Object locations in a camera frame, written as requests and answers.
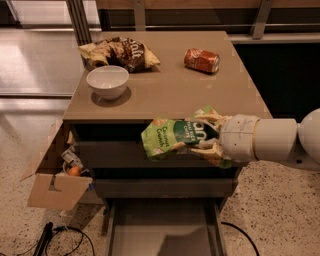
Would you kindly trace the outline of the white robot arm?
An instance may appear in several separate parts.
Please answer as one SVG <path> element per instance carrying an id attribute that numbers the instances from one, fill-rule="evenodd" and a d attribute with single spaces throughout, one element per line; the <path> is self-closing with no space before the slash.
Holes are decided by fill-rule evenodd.
<path id="1" fill-rule="evenodd" d="M 301 123 L 294 119 L 263 119 L 237 114 L 218 119 L 200 114 L 195 122 L 218 121 L 219 137 L 196 146 L 183 146 L 182 152 L 200 156 L 214 165 L 228 160 L 232 165 L 269 161 L 310 171 L 320 170 L 320 115 L 316 109 Z"/>

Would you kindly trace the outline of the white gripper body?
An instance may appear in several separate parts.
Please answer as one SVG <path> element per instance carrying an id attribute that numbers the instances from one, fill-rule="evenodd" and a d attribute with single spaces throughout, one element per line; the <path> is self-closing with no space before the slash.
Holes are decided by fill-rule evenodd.
<path id="1" fill-rule="evenodd" d="M 222 125 L 219 143 L 227 158 L 235 162 L 255 160 L 253 138 L 258 121 L 256 116 L 238 114 Z"/>

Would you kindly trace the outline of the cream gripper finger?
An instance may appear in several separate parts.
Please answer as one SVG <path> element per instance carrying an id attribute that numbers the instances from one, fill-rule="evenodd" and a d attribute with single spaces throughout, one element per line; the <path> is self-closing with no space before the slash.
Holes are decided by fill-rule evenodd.
<path id="1" fill-rule="evenodd" d="M 230 116 L 222 116 L 216 111 L 209 113 L 197 112 L 191 117 L 192 121 L 203 121 L 207 125 L 211 125 L 216 131 L 222 128 L 222 125 L 230 119 Z"/>
<path id="2" fill-rule="evenodd" d="M 187 145 L 184 142 L 178 142 L 173 146 L 172 150 L 185 150 L 188 153 L 193 153 L 213 159 L 220 159 L 224 157 L 224 151 L 217 139 L 210 139 L 208 141 L 200 142 L 195 145 Z"/>

